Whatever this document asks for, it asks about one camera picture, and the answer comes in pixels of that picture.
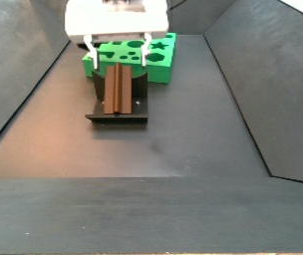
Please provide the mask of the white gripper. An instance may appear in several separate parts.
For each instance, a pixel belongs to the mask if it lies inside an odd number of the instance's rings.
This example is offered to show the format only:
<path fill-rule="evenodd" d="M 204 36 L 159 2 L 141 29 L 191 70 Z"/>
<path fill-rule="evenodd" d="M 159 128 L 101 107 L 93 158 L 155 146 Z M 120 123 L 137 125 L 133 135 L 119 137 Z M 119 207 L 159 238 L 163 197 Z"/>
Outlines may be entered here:
<path fill-rule="evenodd" d="M 152 38 L 168 30 L 165 0 L 69 0 L 65 10 L 65 32 L 74 44 L 85 43 L 99 69 L 96 43 L 144 40 L 141 64 L 147 66 Z"/>

